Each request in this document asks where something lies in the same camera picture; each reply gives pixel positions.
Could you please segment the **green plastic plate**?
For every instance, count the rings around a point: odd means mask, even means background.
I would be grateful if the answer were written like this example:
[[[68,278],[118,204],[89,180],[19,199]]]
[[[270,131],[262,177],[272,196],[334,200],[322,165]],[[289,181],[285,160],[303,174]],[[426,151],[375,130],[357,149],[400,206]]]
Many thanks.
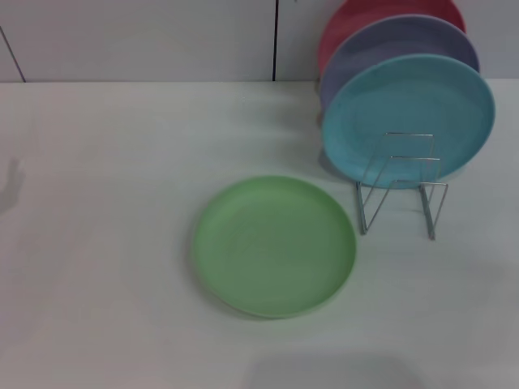
[[[293,177],[256,176],[210,199],[195,224],[200,285],[257,318],[292,318],[330,302],[354,268],[357,242],[343,207]]]

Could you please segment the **light blue plastic plate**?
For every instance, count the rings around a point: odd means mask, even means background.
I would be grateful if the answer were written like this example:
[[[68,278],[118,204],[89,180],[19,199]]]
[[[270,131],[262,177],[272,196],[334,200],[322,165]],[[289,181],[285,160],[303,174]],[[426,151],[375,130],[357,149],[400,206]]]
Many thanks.
[[[353,181],[440,180],[481,150],[495,101],[480,74],[433,54],[381,62],[349,81],[325,110],[324,153]]]

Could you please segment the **purple plastic plate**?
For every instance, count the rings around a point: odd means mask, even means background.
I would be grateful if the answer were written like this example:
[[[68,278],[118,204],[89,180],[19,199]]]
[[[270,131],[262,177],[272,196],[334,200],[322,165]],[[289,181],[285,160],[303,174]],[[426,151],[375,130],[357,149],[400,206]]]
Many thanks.
[[[361,28],[333,53],[321,76],[321,117],[326,117],[337,93],[356,76],[412,54],[451,58],[471,68],[473,79],[485,82],[475,48],[460,28],[428,15],[391,16]]]

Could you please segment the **red plastic plate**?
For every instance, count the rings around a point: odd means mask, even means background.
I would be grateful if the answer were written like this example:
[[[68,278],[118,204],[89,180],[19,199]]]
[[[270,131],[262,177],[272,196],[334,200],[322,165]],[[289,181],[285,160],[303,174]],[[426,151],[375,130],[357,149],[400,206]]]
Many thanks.
[[[317,52],[319,75],[346,38],[376,21],[406,14],[435,16],[466,32],[465,21],[453,0],[345,0],[321,35]]]

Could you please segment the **black vertical wall strip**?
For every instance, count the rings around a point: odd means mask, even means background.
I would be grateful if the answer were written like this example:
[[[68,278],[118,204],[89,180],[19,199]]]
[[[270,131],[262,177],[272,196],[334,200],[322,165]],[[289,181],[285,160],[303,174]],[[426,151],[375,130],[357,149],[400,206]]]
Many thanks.
[[[272,77],[271,80],[277,80],[277,45],[278,45],[278,26],[279,26],[279,6],[280,0],[274,2],[274,25],[273,25],[273,40],[272,40]]]

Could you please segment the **grey slanted wall strip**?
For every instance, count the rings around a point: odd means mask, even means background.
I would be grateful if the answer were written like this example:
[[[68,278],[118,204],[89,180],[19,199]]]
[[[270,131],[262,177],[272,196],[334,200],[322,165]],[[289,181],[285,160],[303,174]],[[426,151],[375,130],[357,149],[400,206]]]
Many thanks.
[[[0,83],[25,83],[26,79],[0,25]]]

